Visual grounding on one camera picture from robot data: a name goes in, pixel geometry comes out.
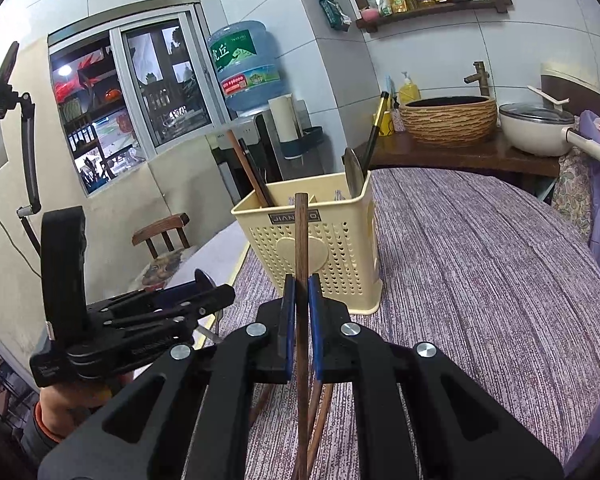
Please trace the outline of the left hand yellow nails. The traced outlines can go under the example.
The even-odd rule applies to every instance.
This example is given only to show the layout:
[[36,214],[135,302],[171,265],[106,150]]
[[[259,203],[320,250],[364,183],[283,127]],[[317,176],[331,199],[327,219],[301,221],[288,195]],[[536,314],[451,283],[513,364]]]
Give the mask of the left hand yellow nails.
[[34,420],[46,437],[60,442],[79,427],[92,408],[112,398],[107,385],[94,382],[62,382],[40,390]]

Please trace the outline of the phone on stand arm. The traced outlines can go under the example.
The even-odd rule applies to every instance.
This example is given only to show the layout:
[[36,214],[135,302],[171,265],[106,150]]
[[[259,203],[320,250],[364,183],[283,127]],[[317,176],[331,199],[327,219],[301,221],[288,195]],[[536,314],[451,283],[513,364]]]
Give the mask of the phone on stand arm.
[[19,127],[20,168],[23,173],[23,195],[27,201],[16,210],[16,216],[35,253],[41,255],[41,243],[34,232],[31,219],[42,210],[35,157],[35,104],[29,92],[18,92],[12,83],[19,42],[8,47],[0,65],[0,129],[7,155],[15,155],[16,127]]

